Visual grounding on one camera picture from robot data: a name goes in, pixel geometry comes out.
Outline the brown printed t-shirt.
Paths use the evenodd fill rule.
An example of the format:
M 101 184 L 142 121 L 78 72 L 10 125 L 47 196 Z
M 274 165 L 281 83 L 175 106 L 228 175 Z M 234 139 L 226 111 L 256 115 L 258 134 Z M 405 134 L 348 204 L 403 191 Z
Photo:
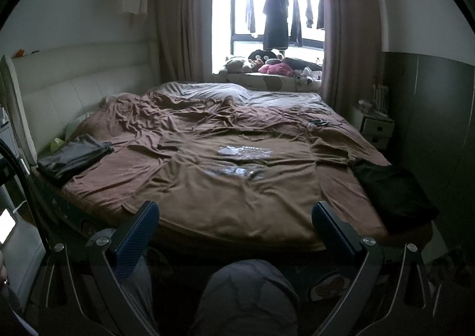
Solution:
M 348 153 L 287 136 L 231 135 L 185 143 L 128 198 L 156 202 L 162 225 L 233 242 L 312 244 L 311 211 L 322 200 L 317 167 Z

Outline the dark grey folded garment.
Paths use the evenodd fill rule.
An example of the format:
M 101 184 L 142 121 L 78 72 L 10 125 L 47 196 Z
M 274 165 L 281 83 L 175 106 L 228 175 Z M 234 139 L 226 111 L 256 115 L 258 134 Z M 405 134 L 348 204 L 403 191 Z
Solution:
M 85 134 L 75 137 L 49 157 L 40 159 L 37 169 L 43 177 L 66 183 L 112 152 L 111 142 L 99 142 Z

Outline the green tissue pack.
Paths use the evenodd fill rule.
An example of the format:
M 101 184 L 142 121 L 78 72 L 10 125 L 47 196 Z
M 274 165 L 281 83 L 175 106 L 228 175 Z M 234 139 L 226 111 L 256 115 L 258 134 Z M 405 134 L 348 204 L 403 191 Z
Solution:
M 51 152 L 54 153 L 57 150 L 59 150 L 63 145 L 64 145 L 64 140 L 57 137 L 50 141 L 49 147 L 50 147 Z

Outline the white bedside table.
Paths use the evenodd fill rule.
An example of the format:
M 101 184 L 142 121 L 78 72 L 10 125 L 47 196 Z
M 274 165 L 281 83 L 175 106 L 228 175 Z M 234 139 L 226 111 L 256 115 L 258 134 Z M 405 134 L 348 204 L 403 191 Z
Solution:
M 375 112 L 363 112 L 354 106 L 350 108 L 348 122 L 378 150 L 388 146 L 395 128 L 392 119 L 381 117 Z

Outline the brown bed sheet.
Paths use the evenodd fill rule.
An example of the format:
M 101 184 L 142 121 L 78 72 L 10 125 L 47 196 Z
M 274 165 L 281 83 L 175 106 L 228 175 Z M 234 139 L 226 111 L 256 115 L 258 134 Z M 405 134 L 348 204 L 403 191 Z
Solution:
M 287 136 L 300 141 L 322 139 L 345 150 L 338 169 L 317 167 L 322 200 L 360 235 L 377 239 L 387 230 L 357 181 L 350 165 L 358 159 L 385 167 L 387 160 L 343 117 L 300 107 L 241 106 L 232 100 L 179 100 L 165 95 L 124 96 L 111 100 L 83 121 L 76 135 L 111 142 L 113 152 L 62 188 L 63 197 L 110 224 L 130 218 L 125 201 L 185 143 L 231 135 Z

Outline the dark wardrobe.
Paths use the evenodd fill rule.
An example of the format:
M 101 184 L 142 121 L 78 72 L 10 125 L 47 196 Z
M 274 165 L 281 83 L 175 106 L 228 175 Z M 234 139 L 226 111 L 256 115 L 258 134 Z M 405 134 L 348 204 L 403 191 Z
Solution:
M 403 52 L 385 54 L 395 153 L 411 168 L 437 223 L 474 225 L 474 66 Z

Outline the white padded headboard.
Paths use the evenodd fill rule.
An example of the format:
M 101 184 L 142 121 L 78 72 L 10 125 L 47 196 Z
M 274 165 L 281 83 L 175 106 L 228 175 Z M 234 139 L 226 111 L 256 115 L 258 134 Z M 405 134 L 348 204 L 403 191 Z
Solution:
M 30 165 L 79 116 L 119 93 L 143 94 L 159 84 L 156 42 L 59 47 L 20 58 L 1 57 L 2 103 Z

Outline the pink plush toy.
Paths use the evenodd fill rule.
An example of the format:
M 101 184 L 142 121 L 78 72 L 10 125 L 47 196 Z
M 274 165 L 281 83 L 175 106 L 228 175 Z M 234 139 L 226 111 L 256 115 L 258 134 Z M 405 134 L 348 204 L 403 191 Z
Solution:
M 259 73 L 268 75 L 283 75 L 286 77 L 295 76 L 295 71 L 285 63 L 262 65 L 259 68 Z

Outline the right beige curtain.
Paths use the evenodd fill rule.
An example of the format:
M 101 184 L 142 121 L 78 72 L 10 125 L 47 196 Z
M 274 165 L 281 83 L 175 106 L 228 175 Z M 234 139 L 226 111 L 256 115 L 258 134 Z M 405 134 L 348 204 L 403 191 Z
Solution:
M 381 82 L 380 0 L 324 0 L 321 96 L 343 117 Z

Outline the beige curtain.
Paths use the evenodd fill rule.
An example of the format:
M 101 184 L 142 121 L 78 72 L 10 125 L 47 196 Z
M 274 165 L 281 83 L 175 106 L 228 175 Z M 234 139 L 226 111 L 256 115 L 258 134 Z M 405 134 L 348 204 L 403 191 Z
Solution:
M 324 0 L 321 96 L 343 117 L 381 82 L 380 0 Z
M 160 73 L 166 81 L 200 82 L 200 0 L 155 0 Z

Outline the grey plush toy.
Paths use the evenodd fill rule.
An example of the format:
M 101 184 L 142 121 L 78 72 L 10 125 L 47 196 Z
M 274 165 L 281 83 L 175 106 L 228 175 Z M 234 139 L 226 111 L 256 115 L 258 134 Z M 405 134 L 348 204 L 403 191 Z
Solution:
M 251 73 L 254 66 L 253 60 L 234 56 L 225 63 L 225 70 L 229 74 Z

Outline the dark hanging coat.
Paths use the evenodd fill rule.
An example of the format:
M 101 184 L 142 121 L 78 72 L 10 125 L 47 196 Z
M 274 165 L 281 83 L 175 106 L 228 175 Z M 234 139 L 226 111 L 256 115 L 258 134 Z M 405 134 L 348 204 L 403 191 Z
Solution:
M 285 51 L 288 48 L 288 0 L 266 0 L 263 49 Z

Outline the left beige curtain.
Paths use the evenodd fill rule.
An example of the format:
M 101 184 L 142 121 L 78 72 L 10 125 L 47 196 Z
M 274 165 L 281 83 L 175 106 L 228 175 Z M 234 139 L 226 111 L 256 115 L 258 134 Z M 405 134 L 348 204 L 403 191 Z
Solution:
M 166 81 L 200 82 L 200 0 L 155 0 L 160 73 Z

